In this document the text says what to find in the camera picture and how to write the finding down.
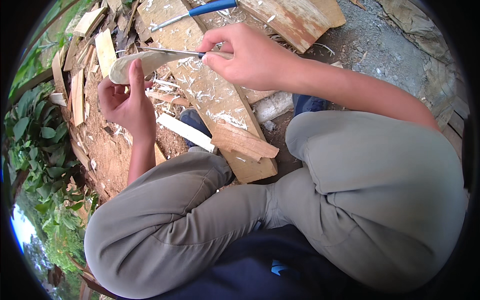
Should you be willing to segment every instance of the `dark blue shoe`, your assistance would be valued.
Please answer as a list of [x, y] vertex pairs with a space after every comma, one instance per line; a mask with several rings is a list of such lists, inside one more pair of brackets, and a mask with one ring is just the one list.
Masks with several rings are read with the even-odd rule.
[[293, 94], [293, 116], [305, 111], [327, 110], [329, 101], [308, 95]]
[[[183, 123], [192, 126], [196, 130], [200, 131], [201, 133], [205, 134], [209, 138], [212, 137], [212, 134], [208, 131], [208, 128], [205, 126], [205, 123], [200, 118], [200, 115], [194, 108], [187, 108], [184, 109], [180, 113], [180, 121]], [[197, 146], [194, 143], [190, 142], [189, 140], [185, 139], [187, 146], [192, 148], [193, 146]]]

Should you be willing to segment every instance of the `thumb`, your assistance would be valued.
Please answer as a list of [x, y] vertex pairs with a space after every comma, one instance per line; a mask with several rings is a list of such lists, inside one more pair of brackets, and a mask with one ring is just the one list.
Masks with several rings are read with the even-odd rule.
[[227, 60], [216, 54], [205, 54], [202, 57], [202, 62], [204, 65], [209, 66], [213, 71], [223, 75], [225, 68], [231, 63], [231, 60]]
[[130, 64], [128, 78], [130, 81], [130, 96], [145, 96], [144, 71], [142, 69], [142, 60], [136, 59]]

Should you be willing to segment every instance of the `hand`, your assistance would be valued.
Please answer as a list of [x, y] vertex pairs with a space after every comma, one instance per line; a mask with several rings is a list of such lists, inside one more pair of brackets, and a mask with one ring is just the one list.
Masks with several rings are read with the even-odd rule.
[[234, 58], [226, 60], [207, 54], [202, 58], [203, 63], [227, 81], [257, 91], [281, 90], [288, 81], [290, 68], [300, 60], [245, 23], [208, 30], [196, 51], [210, 51], [220, 42], [223, 42], [220, 51], [233, 53]]
[[98, 85], [98, 99], [104, 117], [126, 128], [136, 142], [155, 141], [155, 111], [152, 102], [145, 95], [145, 88], [152, 82], [144, 81], [142, 61], [136, 59], [129, 69], [130, 89], [114, 84], [106, 77]]

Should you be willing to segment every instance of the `knife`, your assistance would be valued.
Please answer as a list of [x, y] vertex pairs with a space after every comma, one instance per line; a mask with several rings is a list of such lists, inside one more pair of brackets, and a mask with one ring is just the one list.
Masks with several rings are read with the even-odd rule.
[[237, 0], [217, 0], [211, 3], [200, 5], [198, 7], [195, 7], [194, 9], [189, 10], [186, 14], [177, 16], [173, 19], [163, 22], [160, 25], [153, 27], [152, 32], [157, 31], [158, 29], [165, 27], [167, 25], [170, 25], [185, 17], [194, 17], [200, 14], [204, 14], [208, 12], [216, 12], [216, 11], [224, 10], [227, 8], [237, 7], [237, 6], [238, 6]]
[[191, 54], [191, 56], [197, 56], [198, 58], [202, 59], [205, 54], [216, 54], [219, 55], [227, 60], [231, 60], [233, 58], [232, 53], [227, 52], [219, 52], [219, 51], [208, 51], [208, 52], [194, 52], [194, 51], [180, 51], [180, 50], [170, 50], [170, 49], [161, 49], [161, 48], [151, 48], [151, 47], [137, 47], [139, 49], [155, 51], [155, 52], [162, 52], [162, 53], [170, 53], [170, 54]]

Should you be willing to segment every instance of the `grey pants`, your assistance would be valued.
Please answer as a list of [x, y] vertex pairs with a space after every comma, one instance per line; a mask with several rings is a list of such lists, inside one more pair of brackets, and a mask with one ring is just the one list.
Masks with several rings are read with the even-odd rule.
[[151, 169], [92, 216], [89, 266], [127, 298], [167, 292], [211, 266], [258, 220], [295, 225], [357, 281], [406, 292], [445, 264], [466, 210], [455, 150], [439, 132], [355, 111], [306, 112], [287, 129], [306, 167], [270, 185], [222, 187], [213, 154], [189, 152]]

